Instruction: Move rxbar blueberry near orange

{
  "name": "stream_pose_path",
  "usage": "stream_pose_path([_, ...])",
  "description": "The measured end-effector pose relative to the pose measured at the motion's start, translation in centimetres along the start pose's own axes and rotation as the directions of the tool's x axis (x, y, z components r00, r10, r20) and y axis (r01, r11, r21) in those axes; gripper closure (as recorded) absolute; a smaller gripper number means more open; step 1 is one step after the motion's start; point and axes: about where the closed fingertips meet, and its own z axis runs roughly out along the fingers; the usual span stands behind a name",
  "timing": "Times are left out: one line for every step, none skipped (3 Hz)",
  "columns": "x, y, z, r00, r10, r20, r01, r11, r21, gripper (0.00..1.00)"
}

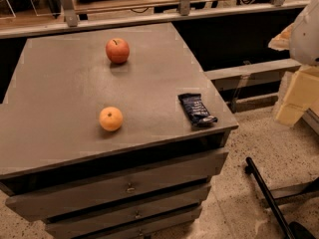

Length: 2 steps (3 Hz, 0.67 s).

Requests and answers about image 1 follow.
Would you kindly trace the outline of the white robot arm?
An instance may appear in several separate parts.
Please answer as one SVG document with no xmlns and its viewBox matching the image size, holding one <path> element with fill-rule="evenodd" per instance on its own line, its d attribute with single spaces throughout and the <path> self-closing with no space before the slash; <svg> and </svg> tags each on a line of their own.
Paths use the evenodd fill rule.
<svg viewBox="0 0 319 239">
<path fill-rule="evenodd" d="M 311 0 L 268 47 L 288 50 L 290 58 L 301 64 L 274 116 L 277 122 L 294 126 L 319 96 L 319 0 Z"/>
</svg>

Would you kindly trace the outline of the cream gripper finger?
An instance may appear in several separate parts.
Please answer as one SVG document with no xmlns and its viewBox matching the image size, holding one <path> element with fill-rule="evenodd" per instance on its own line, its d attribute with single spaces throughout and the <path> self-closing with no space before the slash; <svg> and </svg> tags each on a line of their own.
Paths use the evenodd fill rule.
<svg viewBox="0 0 319 239">
<path fill-rule="evenodd" d="M 289 40 L 291 37 L 293 25 L 290 24 L 278 35 L 270 40 L 268 47 L 276 51 L 284 51 L 289 49 Z"/>
<path fill-rule="evenodd" d="M 319 99 L 319 67 L 302 65 L 296 72 L 286 72 L 281 80 L 274 119 L 294 126 Z"/>
</svg>

